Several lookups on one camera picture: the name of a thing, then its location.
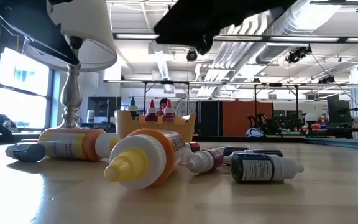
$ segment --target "computer monitor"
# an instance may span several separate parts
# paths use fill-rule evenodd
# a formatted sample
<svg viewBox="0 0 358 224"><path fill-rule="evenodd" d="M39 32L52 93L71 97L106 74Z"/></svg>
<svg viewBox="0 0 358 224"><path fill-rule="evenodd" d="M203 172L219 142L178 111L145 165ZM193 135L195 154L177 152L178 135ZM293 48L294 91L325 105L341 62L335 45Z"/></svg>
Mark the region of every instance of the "computer monitor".
<svg viewBox="0 0 358 224"><path fill-rule="evenodd" d="M94 96L88 98L88 110L94 110L95 123L100 123L96 118L103 118L103 122L112 122L112 120L108 121L108 118L114 117L114 112L120 108L121 97Z"/></svg>
<svg viewBox="0 0 358 224"><path fill-rule="evenodd" d="M351 124L349 102L343 100L328 100L327 102L330 126L342 127L344 124Z"/></svg>

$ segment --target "basket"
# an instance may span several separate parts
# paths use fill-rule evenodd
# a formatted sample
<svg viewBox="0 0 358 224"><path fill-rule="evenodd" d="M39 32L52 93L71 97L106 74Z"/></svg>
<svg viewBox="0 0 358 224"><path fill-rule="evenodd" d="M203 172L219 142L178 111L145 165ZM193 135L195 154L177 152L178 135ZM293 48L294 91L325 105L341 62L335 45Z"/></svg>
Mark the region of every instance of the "basket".
<svg viewBox="0 0 358 224"><path fill-rule="evenodd" d="M176 131L179 133L185 142L192 142L194 124L196 122L196 115L178 116L175 117L175 124L163 124L162 116L158 116L158 122L147 124L145 116L139 115L139 122L132 120L131 112L124 110L117 110L114 112L116 122L116 132L121 139L125 138L131 132L142 129L150 128L157 130Z"/></svg>

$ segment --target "white lamp shade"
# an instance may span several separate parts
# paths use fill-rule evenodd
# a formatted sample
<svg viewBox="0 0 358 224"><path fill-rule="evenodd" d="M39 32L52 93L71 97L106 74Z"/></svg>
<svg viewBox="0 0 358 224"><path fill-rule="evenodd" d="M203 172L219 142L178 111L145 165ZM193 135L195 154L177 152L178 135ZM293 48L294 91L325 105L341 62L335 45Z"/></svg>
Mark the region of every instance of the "white lamp shade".
<svg viewBox="0 0 358 224"><path fill-rule="evenodd" d="M84 40L78 52L80 72L97 72L117 62L105 0L75 0L57 4L53 6L50 17L55 24L62 25L62 34L67 41L69 36ZM68 70L65 62L40 52L28 42L24 44L23 51L26 56L52 69Z"/></svg>

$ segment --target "wooden table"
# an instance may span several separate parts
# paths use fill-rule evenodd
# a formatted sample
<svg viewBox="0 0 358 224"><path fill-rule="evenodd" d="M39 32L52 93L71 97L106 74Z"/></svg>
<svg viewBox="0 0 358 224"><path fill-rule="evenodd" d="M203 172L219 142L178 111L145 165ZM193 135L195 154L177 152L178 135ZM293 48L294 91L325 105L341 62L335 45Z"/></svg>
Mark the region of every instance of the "wooden table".
<svg viewBox="0 0 358 224"><path fill-rule="evenodd" d="M230 145L282 150L305 172L284 184L241 185L227 167L200 176L180 168L163 187L134 192L104 179L105 162L23 164L0 146L0 223L358 224L358 150Z"/></svg>

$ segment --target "yellow cap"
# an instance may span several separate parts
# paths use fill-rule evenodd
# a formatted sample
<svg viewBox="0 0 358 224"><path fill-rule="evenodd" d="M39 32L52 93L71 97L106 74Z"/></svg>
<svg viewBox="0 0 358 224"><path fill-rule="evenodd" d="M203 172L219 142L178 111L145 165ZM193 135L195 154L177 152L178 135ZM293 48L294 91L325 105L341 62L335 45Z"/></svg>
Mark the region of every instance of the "yellow cap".
<svg viewBox="0 0 358 224"><path fill-rule="evenodd" d="M138 147L127 149L115 157L104 170L104 177L111 181L135 181L146 173L149 160L145 152Z"/></svg>

